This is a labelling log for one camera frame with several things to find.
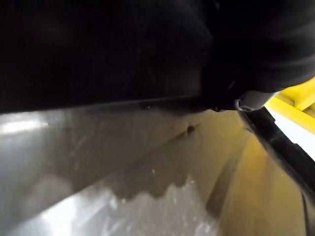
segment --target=yellow metal frame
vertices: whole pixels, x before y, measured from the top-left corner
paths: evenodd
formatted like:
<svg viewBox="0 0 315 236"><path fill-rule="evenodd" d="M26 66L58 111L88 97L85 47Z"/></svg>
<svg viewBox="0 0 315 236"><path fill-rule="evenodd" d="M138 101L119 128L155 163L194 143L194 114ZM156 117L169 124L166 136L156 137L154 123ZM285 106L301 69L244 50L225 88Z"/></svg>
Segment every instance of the yellow metal frame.
<svg viewBox="0 0 315 236"><path fill-rule="evenodd" d="M283 90L266 107L315 134L315 78Z"/></svg>

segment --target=metal surface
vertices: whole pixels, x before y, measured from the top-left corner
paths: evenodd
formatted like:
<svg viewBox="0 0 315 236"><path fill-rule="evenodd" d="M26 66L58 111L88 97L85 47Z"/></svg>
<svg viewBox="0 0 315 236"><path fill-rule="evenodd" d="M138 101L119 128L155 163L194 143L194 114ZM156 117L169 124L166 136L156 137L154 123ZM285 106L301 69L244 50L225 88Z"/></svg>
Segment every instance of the metal surface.
<svg viewBox="0 0 315 236"><path fill-rule="evenodd" d="M313 199L237 112L94 106L0 122L1 235L314 233Z"/></svg>

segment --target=black fabric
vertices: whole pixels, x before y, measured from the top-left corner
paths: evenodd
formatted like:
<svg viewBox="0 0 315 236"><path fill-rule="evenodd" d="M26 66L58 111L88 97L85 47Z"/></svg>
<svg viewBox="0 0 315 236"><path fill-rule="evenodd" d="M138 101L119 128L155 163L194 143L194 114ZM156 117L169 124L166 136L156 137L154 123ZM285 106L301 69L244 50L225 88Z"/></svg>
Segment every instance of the black fabric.
<svg viewBox="0 0 315 236"><path fill-rule="evenodd" d="M276 92L315 76L315 2L211 0L213 51L203 71L208 106L248 90Z"/></svg>

